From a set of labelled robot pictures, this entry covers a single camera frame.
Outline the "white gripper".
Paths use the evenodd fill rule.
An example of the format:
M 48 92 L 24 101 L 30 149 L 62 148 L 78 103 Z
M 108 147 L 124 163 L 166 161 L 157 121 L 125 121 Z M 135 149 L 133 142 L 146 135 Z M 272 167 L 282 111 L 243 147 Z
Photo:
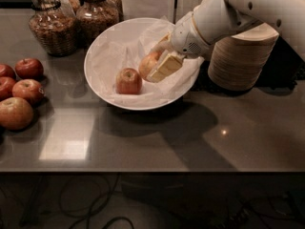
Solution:
M 167 33 L 151 48 L 151 52 L 163 53 L 148 73 L 147 79 L 158 83 L 177 72 L 183 65 L 184 55 L 210 59 L 213 48 L 201 38 L 190 11 L 176 22 L 171 34 Z

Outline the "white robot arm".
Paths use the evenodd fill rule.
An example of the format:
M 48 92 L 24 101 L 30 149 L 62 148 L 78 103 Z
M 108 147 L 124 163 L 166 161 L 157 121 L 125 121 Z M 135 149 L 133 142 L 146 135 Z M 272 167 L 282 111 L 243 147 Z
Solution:
M 186 57 L 205 55 L 217 41 L 266 23 L 305 60 L 305 0 L 202 0 L 153 48 L 161 56 L 148 73 L 160 82 Z

